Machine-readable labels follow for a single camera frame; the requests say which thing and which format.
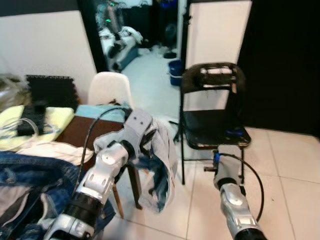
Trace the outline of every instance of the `chair seat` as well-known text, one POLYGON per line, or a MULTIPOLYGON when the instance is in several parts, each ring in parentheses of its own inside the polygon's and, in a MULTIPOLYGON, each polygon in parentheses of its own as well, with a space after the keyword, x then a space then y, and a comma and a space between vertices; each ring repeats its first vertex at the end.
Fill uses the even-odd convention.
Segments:
POLYGON ((183 114, 186 140, 193 149, 216 149, 219 145, 246 148, 251 142, 237 118, 224 109, 185 111, 183 114))

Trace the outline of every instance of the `black folding chair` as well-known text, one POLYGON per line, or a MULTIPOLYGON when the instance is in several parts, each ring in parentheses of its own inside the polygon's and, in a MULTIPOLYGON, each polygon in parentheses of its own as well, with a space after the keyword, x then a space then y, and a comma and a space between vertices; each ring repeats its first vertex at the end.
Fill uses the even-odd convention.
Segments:
MULTIPOLYGON (((182 184, 185 184, 185 161, 208 159, 185 159, 184 134, 187 144, 195 150, 212 150, 213 159, 218 155, 220 145, 238 146, 244 160, 245 148, 251 138, 239 121, 245 94, 245 75, 235 64, 229 62, 198 64, 189 68, 182 77, 180 87, 180 118, 177 137, 181 138, 182 184), (185 94, 228 90, 225 109, 184 111, 185 94)), ((215 171, 205 167, 205 171, 215 171)), ((244 164, 240 179, 245 181, 244 164)))

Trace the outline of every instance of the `robotic arm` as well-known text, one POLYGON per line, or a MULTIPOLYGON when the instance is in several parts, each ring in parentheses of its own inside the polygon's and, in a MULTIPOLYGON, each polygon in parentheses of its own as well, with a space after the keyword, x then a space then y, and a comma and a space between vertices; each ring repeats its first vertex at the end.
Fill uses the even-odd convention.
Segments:
MULTIPOLYGON (((114 178, 128 160, 136 159, 141 142, 152 123, 152 117, 134 110, 117 134, 118 141, 110 143, 96 156, 72 196, 70 203, 44 236, 44 240, 91 240, 100 210, 109 197, 114 178)), ((221 209, 234 240, 267 240, 252 216, 246 197, 237 184, 239 161, 223 160, 218 165, 214 185, 220 190, 221 209)))

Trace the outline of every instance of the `white plastic chair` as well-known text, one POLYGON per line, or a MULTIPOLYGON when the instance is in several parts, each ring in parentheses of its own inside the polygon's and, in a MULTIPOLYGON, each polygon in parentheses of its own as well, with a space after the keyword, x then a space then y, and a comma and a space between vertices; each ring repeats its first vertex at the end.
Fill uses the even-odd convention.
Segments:
POLYGON ((89 105, 108 104, 112 100, 134 108, 127 76, 117 72, 100 72, 94 76, 88 94, 89 105))

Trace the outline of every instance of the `plastic bag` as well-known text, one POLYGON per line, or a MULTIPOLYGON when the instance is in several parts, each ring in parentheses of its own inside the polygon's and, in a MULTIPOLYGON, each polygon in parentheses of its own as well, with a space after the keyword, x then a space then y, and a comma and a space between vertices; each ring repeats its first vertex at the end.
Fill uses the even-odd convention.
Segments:
POLYGON ((31 93, 26 81, 11 74, 0 74, 0 113, 5 109, 31 103, 31 93))

